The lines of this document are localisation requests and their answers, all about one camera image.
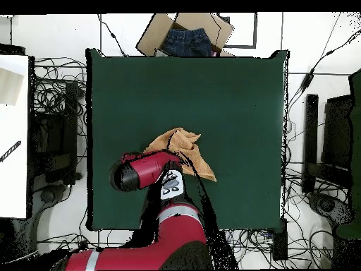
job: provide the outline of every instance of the electrical cord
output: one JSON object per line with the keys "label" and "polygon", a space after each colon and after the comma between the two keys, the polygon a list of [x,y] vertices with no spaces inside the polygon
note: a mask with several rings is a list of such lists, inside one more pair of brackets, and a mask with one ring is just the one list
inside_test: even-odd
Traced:
{"label": "electrical cord", "polygon": [[122,55],[123,55],[123,56],[127,56],[126,53],[124,53],[124,51],[121,49],[121,46],[120,46],[118,40],[116,39],[116,35],[113,34],[112,31],[109,29],[108,24],[106,24],[104,21],[102,21],[102,20],[100,19],[99,14],[97,14],[97,16],[98,16],[99,22],[100,22],[101,24],[104,24],[104,25],[106,26],[106,28],[108,29],[108,31],[109,31],[109,33],[110,33],[110,36],[115,39],[116,43],[118,44],[119,49],[121,50]]}
{"label": "electrical cord", "polygon": [[313,238],[314,235],[316,235],[318,233],[326,233],[326,234],[330,235],[331,237],[335,237],[335,236],[332,233],[330,233],[329,231],[325,231],[323,229],[320,229],[319,231],[316,231],[316,232],[312,233],[311,236],[310,236],[309,247],[310,247],[311,258],[312,258],[314,264],[317,266],[317,268],[322,269],[322,268],[320,268],[320,266],[316,263],[316,260],[314,259],[314,253],[313,253],[313,247],[312,247],[312,238]]}
{"label": "electrical cord", "polygon": [[[326,50],[327,44],[329,43],[329,40],[331,39],[332,33],[334,32],[334,28],[335,28],[335,26],[336,26],[337,20],[336,20],[336,22],[335,22],[335,25],[334,25],[332,31],[331,31],[331,34],[329,35],[329,38],[328,38],[327,43],[326,43],[326,45],[325,45],[324,51]],[[317,65],[318,65],[318,64],[322,61],[322,59],[324,59],[326,56],[331,55],[332,53],[334,53],[334,52],[337,51],[338,49],[344,47],[344,46],[347,45],[347,44],[350,44],[359,34],[361,34],[361,29],[358,30],[358,31],[356,31],[355,33],[353,33],[353,34],[348,38],[348,40],[346,40],[346,42],[343,43],[341,46],[339,46],[339,47],[337,47],[337,48],[335,48],[335,49],[333,49],[333,50],[331,50],[331,51],[328,51],[325,55],[324,55],[324,51],[322,52],[321,58],[320,58],[320,59],[318,60],[318,62],[313,66],[313,68],[311,68],[310,72],[305,75],[305,77],[303,78],[303,81],[302,81],[300,87],[298,88],[297,92],[295,93],[295,95],[292,97],[292,99],[291,99],[291,101],[290,101],[290,103],[291,103],[292,100],[293,100],[293,98],[300,92],[299,97],[298,97],[298,98],[292,103],[292,105],[288,108],[288,111],[287,111],[287,120],[288,120],[289,122],[291,122],[290,117],[289,117],[290,110],[291,110],[292,106],[298,101],[298,99],[300,99],[300,97],[301,97],[301,95],[304,93],[304,91],[310,86],[310,84],[311,84],[311,82],[312,82],[312,79],[313,79],[313,77],[314,77],[314,70],[315,70],[315,68],[317,67]]]}

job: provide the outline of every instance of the tangled wires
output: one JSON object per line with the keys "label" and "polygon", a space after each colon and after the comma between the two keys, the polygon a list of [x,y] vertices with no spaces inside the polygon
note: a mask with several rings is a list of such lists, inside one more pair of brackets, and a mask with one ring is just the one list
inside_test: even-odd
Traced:
{"label": "tangled wires", "polygon": [[[68,62],[56,65],[54,61],[68,60]],[[64,74],[64,70],[78,70],[80,72],[74,76],[69,73]],[[78,156],[80,160],[76,166],[81,162],[82,158],[86,157],[87,150],[87,135],[85,132],[85,126],[87,123],[85,111],[85,98],[86,91],[86,65],[82,62],[76,61],[68,57],[59,58],[44,58],[37,59],[35,61],[35,71],[37,73],[35,78],[35,92],[34,92],[34,111],[35,114],[52,114],[61,115],[62,119],[66,121],[70,128],[72,128],[78,136],[85,138],[85,151],[82,156]],[[66,94],[66,83],[77,83],[77,101],[76,107],[74,102],[71,101]],[[80,121],[78,121],[78,128],[69,121],[71,117],[76,115]],[[49,128],[53,126],[49,121],[48,124],[40,124],[43,139],[43,151],[46,150],[45,144],[51,136],[49,136]]]}

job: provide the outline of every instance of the box flap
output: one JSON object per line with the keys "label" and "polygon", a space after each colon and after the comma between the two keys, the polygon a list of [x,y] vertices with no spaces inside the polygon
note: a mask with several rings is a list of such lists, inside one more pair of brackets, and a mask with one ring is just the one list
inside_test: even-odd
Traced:
{"label": "box flap", "polygon": [[226,51],[221,51],[221,53],[219,54],[220,57],[237,57],[236,55],[233,55],[231,53],[228,53]]}
{"label": "box flap", "polygon": [[233,32],[233,26],[211,13],[179,13],[175,20],[188,30],[204,28],[211,43],[219,49],[226,44]]}
{"label": "box flap", "polygon": [[166,13],[155,13],[137,43],[137,49],[145,56],[154,56],[155,49],[163,43],[172,25],[173,20]]}

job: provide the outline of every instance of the black cable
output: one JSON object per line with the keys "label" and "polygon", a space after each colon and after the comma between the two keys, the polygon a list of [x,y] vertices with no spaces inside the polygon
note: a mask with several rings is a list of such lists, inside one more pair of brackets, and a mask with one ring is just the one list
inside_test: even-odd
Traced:
{"label": "black cable", "polygon": [[324,52],[326,51],[327,45],[329,44],[329,41],[330,41],[331,36],[332,36],[332,33],[334,33],[334,30],[335,30],[337,21],[338,21],[338,19],[340,18],[340,15],[341,15],[341,13],[338,14],[338,17],[337,17],[337,19],[336,19],[336,22],[334,23],[334,26],[332,27],[331,33],[330,33],[330,35],[329,35],[329,38],[328,38],[328,40],[327,40],[326,45],[324,46],[324,51],[322,52],[320,59],[322,58],[322,56],[324,55]]}
{"label": "black cable", "polygon": [[73,188],[73,185],[71,185],[71,187],[69,188],[69,194],[68,197],[64,200],[61,200],[60,203],[62,203],[63,201],[67,200],[70,196],[71,196],[71,189]]}
{"label": "black cable", "polygon": [[106,237],[106,246],[109,247],[109,235],[113,230],[111,230],[108,234],[108,236]]}
{"label": "black cable", "polygon": [[320,266],[316,263],[316,260],[314,259],[314,253],[313,253],[313,247],[312,247],[312,237],[318,233],[326,233],[326,234],[330,235],[331,237],[335,237],[335,236],[332,233],[330,233],[329,231],[325,231],[323,229],[320,229],[319,231],[312,233],[310,236],[309,247],[310,247],[311,258],[312,258],[314,264],[317,266],[317,268],[321,269]]}
{"label": "black cable", "polygon": [[109,26],[100,18],[99,14],[97,14],[97,16],[98,16],[99,22],[106,26],[106,28],[108,29],[108,31],[110,33],[110,36],[115,39],[116,43],[118,44],[119,49],[121,50],[122,55],[127,56],[126,53],[124,53],[124,51],[121,49],[121,46],[120,46],[118,40],[116,39],[116,35],[112,33],[112,31],[109,29]]}

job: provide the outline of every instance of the cardboard box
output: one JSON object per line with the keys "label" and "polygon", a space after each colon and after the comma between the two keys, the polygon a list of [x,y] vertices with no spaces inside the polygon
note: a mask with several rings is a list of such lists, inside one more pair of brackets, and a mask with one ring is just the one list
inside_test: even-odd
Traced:
{"label": "cardboard box", "polygon": [[24,76],[0,68],[0,104],[16,105]]}
{"label": "cardboard box", "polygon": [[232,25],[211,13],[178,13],[174,21],[166,13],[155,13],[136,47],[145,56],[154,56],[156,49],[163,46],[170,29],[199,28],[203,28],[211,40],[212,50],[220,54],[233,32]]}

